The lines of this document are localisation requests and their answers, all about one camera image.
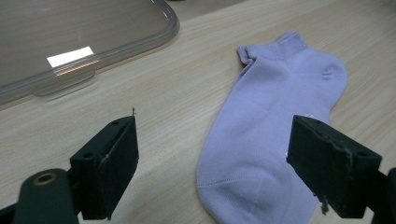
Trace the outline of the transparent plastic lid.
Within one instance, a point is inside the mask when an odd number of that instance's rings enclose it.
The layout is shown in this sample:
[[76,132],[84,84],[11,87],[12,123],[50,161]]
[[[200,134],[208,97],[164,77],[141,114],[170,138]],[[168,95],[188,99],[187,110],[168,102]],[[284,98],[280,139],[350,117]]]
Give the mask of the transparent plastic lid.
[[74,89],[178,29],[164,0],[0,0],[0,105]]

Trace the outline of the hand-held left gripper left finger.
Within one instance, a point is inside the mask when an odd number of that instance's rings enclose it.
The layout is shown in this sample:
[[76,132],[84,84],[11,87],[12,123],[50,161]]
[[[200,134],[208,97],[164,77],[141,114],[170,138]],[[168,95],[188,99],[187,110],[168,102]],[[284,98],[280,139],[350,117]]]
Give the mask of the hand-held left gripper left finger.
[[110,219],[139,160],[135,117],[116,119],[70,158],[76,210],[86,220]]

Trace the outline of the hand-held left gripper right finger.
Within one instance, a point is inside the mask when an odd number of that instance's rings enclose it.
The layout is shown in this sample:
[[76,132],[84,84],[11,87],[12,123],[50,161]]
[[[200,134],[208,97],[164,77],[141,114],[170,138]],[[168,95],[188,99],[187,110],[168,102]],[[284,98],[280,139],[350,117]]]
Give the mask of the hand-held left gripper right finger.
[[342,218],[361,218],[369,178],[382,157],[317,119],[294,116],[287,162],[322,203]]

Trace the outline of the purple ankle sock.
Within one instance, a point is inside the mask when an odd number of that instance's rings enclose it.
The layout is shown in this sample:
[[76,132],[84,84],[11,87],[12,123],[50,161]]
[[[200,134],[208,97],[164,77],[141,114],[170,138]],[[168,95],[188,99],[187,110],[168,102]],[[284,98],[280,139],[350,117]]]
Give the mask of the purple ankle sock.
[[347,70],[292,32],[238,54],[245,67],[206,138],[199,199],[219,224],[308,224],[318,200],[286,161],[292,119],[329,122]]

